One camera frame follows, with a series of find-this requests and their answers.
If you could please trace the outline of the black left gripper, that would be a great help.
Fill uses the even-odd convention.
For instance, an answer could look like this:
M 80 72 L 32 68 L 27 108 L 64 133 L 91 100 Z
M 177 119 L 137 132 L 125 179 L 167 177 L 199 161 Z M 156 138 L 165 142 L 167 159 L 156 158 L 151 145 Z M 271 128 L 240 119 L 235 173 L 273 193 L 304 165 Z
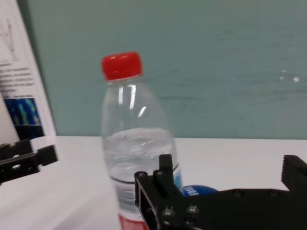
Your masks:
M 40 172 L 39 165 L 58 161 L 54 145 L 33 152 L 29 139 L 15 142 L 14 146 L 0 146 L 0 184 Z

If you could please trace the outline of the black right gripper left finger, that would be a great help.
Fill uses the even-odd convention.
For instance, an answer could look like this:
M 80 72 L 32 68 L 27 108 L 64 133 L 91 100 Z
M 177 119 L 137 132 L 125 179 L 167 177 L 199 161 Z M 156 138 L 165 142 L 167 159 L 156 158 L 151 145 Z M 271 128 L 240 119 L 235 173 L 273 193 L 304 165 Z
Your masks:
M 183 196 L 181 170 L 178 164 L 173 167 L 170 154 L 159 156 L 159 169 L 153 173 L 153 184 L 165 199 Z

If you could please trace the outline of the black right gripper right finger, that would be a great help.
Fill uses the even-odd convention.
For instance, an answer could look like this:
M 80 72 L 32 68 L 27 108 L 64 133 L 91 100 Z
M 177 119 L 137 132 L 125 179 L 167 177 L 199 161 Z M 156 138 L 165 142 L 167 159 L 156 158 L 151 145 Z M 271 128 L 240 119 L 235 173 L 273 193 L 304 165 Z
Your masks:
M 307 191 L 307 164 L 295 155 L 284 155 L 282 183 L 290 192 Z

